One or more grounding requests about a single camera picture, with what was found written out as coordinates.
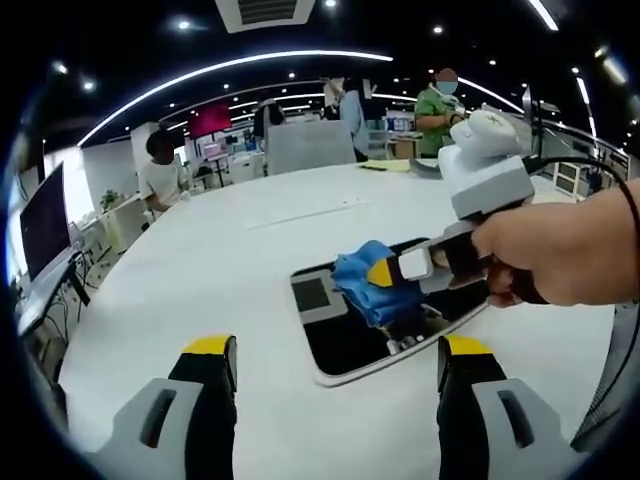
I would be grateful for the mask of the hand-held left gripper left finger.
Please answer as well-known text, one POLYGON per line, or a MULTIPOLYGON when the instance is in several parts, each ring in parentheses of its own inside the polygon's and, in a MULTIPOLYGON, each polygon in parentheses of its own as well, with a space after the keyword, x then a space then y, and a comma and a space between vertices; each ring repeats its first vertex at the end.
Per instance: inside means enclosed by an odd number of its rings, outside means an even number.
POLYGON ((236 354, 229 334, 189 344, 120 408, 89 462, 106 479, 232 479, 236 354))

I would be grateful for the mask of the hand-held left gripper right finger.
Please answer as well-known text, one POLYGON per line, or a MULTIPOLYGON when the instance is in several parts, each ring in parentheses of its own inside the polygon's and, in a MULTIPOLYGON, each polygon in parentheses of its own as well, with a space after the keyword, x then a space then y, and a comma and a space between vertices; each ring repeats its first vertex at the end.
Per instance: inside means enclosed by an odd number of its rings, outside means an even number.
POLYGON ((564 479, 583 462, 555 410, 473 338, 439 338, 437 390, 441 479, 564 479))

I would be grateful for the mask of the person's right hand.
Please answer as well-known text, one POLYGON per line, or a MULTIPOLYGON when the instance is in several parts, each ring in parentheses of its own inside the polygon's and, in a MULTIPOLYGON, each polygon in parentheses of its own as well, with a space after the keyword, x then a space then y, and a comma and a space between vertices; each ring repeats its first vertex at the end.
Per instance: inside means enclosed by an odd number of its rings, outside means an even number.
POLYGON ((559 306, 626 303, 639 296, 638 245, 629 204, 618 189, 576 203, 541 203, 493 215, 472 240, 491 257, 490 302, 499 308, 523 299, 512 287, 514 268, 559 306))

